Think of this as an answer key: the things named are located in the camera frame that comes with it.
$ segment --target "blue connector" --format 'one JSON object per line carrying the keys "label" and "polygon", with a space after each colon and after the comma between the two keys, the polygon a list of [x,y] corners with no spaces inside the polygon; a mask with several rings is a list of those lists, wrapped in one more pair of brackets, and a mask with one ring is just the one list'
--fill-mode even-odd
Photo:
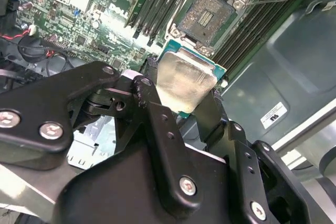
{"label": "blue connector", "polygon": [[74,10],[74,16],[77,17],[80,14],[80,10],[76,9]]}

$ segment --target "motherboard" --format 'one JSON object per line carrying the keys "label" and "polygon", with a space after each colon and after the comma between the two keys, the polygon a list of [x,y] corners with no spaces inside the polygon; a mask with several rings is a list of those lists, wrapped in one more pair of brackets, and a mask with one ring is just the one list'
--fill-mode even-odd
{"label": "motherboard", "polygon": [[[20,0],[17,26],[34,24],[39,37],[82,51],[85,54],[75,56],[85,61],[90,61],[89,54],[119,70],[139,70],[148,55],[159,56],[172,39],[232,70],[261,43],[254,40],[255,32],[242,30],[257,30],[265,39],[265,32],[289,12],[288,7],[300,2],[267,1]],[[248,45],[245,54],[236,51],[242,45]],[[238,61],[232,63],[237,55]]]}

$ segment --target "silver screw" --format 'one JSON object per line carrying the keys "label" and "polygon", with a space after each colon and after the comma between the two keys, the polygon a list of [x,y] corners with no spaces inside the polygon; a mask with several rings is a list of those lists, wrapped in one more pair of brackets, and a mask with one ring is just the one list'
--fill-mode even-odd
{"label": "silver screw", "polygon": [[239,130],[239,131],[241,131],[241,130],[242,130],[242,127],[240,127],[240,125],[239,125],[239,124],[237,124],[237,123],[234,123],[233,125],[235,126],[235,128],[236,128],[237,130]]}
{"label": "silver screw", "polygon": [[22,24],[21,24],[21,29],[22,29],[22,30],[26,30],[26,29],[28,29],[28,27],[29,27],[29,26],[28,26],[27,23],[22,23]]}
{"label": "silver screw", "polygon": [[234,7],[237,8],[237,9],[240,9],[242,7],[241,2],[235,2]]}
{"label": "silver screw", "polygon": [[56,123],[45,123],[40,127],[40,135],[45,139],[56,140],[63,135],[63,129]]}
{"label": "silver screw", "polygon": [[0,128],[13,128],[20,122],[20,116],[12,111],[0,112]]}
{"label": "silver screw", "polygon": [[195,183],[192,182],[191,179],[189,179],[187,177],[182,177],[180,179],[180,188],[185,194],[187,194],[189,196],[192,196],[196,193]]}
{"label": "silver screw", "polygon": [[259,220],[266,220],[265,210],[262,208],[262,206],[258,202],[252,201],[251,209]]}
{"label": "silver screw", "polygon": [[150,80],[148,80],[147,78],[142,78],[141,81],[142,81],[142,83],[146,84],[147,86],[151,85]]}
{"label": "silver screw", "polygon": [[103,71],[108,74],[114,74],[114,71],[111,67],[105,66],[103,67]]}
{"label": "silver screw", "polygon": [[180,32],[178,30],[173,30],[172,34],[174,37],[178,37],[180,35]]}
{"label": "silver screw", "polygon": [[270,148],[268,147],[267,144],[261,143],[261,145],[263,146],[263,148],[264,148],[265,150],[267,150],[268,152],[270,151]]}

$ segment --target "red wire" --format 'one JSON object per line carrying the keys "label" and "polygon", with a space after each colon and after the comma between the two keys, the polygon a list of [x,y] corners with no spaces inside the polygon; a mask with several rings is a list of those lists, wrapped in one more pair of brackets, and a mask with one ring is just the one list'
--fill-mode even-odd
{"label": "red wire", "polygon": [[2,38],[5,38],[5,39],[12,40],[12,39],[16,39],[16,38],[23,37],[23,36],[25,36],[25,35],[26,35],[27,33],[29,33],[29,32],[30,32],[29,30],[25,30],[22,34],[15,35],[14,37],[5,36],[5,35],[2,35],[1,37],[2,37]]}
{"label": "red wire", "polygon": [[[14,37],[10,37],[10,36],[5,36],[5,35],[1,35],[2,38],[5,38],[5,39],[9,39],[9,40],[12,40],[12,39],[16,39],[16,38],[20,38],[20,37],[23,37],[25,36],[27,33],[29,33],[30,30],[25,30],[22,34],[18,34],[18,35],[15,35]],[[54,55],[54,51],[53,50],[47,50],[47,54],[46,54],[46,57],[52,57]]]}

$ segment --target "ul label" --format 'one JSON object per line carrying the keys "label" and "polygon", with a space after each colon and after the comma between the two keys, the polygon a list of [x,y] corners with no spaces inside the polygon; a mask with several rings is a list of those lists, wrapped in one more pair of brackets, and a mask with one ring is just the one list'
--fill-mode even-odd
{"label": "ul label", "polygon": [[278,121],[280,117],[286,114],[286,112],[286,107],[283,105],[282,102],[279,102],[277,105],[275,105],[274,108],[268,111],[267,114],[260,119],[261,123],[263,124],[264,128],[267,129],[276,121]]}

